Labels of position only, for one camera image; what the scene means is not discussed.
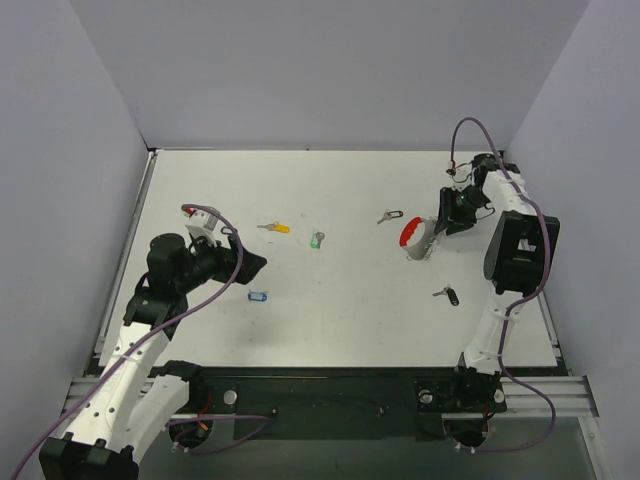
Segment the key with yellow tag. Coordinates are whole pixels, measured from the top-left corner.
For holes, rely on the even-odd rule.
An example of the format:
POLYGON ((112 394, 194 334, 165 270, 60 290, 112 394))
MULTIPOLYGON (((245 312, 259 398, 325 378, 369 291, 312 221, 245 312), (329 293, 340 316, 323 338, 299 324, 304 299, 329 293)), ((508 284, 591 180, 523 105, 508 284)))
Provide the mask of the key with yellow tag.
POLYGON ((271 232, 281 233, 281 234, 288 234, 291 231, 289 226, 281 224, 279 222, 272 222, 272 223, 268 223, 268 224, 259 224, 258 228, 259 229, 264 229, 264 230, 267 230, 267 231, 271 231, 271 232))

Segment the aluminium front rail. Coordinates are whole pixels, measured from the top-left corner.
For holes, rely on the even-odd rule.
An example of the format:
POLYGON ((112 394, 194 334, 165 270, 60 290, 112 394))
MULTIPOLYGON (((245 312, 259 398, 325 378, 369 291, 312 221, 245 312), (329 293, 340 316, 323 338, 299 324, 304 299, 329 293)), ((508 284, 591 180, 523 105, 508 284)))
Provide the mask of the aluminium front rail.
MULTIPOLYGON (((78 377, 71 381, 62 412, 66 413, 98 381, 96 377, 78 377)), ((596 418, 599 411, 586 377, 530 377, 525 382, 540 390, 554 405, 557 418, 596 418)), ((539 394, 513 381, 502 381, 505 418, 543 418, 550 415, 548 402, 539 394)))

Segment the key with green tag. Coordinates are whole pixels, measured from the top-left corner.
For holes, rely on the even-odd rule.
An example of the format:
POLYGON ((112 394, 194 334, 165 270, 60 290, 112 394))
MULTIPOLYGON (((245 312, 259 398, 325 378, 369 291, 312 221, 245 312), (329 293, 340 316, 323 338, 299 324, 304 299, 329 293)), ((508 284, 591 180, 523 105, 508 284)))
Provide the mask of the key with green tag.
POLYGON ((312 234, 311 242, 310 242, 311 248, 319 250, 321 248, 324 238, 325 238, 324 232, 314 231, 312 234))

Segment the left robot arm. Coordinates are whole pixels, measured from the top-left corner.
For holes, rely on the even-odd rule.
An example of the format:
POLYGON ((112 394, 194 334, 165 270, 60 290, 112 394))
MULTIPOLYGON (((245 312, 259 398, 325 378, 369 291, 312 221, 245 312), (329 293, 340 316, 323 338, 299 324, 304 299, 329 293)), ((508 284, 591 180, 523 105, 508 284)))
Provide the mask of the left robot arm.
POLYGON ((249 284, 266 258, 234 238, 222 246, 205 236, 190 245, 175 233, 155 237, 147 271, 135 287, 111 359, 89 398, 60 437, 47 438, 39 462, 47 479, 135 479, 155 437, 179 410, 206 406, 201 367, 169 361, 150 390, 154 363, 189 312, 187 296, 208 281, 249 284))

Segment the key with solid black tag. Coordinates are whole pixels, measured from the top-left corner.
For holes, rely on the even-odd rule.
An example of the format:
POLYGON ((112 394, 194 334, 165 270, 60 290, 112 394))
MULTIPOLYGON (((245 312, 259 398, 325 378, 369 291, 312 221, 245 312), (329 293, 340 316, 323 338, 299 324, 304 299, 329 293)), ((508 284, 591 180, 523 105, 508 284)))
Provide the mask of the key with solid black tag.
POLYGON ((446 287, 442 288, 441 290, 433 293, 432 296, 433 297, 444 296, 444 297, 446 297, 448 299, 449 303, 452 306, 458 306, 459 305, 459 298, 457 296, 457 293, 450 285, 447 285, 446 287))

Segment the key with clear black tag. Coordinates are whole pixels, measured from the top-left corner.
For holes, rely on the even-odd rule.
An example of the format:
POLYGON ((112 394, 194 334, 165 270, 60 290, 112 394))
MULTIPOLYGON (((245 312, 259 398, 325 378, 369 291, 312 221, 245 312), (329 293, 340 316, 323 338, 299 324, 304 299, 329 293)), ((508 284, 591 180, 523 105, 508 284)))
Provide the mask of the key with clear black tag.
POLYGON ((390 221, 393 219, 402 218, 404 216, 404 212, 401 210, 386 210, 382 217, 376 222, 377 225, 382 224, 383 222, 390 221))

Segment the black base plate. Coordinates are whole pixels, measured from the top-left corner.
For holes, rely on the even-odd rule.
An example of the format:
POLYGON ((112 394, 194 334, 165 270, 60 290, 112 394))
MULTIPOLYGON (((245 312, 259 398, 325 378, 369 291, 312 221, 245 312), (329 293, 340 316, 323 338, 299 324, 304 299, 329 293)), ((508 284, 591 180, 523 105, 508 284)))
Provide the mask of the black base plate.
POLYGON ((241 439, 370 440, 460 435, 477 446, 506 411, 499 374, 464 367, 203 367, 182 414, 211 427, 237 416, 241 439))

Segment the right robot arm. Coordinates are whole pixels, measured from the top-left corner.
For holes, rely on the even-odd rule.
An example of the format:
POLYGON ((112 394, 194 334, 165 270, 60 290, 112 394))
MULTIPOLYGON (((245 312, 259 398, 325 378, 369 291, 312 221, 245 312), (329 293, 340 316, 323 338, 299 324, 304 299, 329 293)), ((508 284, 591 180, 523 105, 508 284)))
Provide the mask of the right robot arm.
POLYGON ((447 383, 446 407, 452 412, 506 410, 501 389, 506 345, 524 304, 537 296, 549 276, 560 222, 540 216, 514 164, 492 154, 470 162, 471 180, 462 188, 443 188, 435 233, 451 236, 478 222, 488 207, 499 216, 483 263, 490 284, 475 333, 447 383))

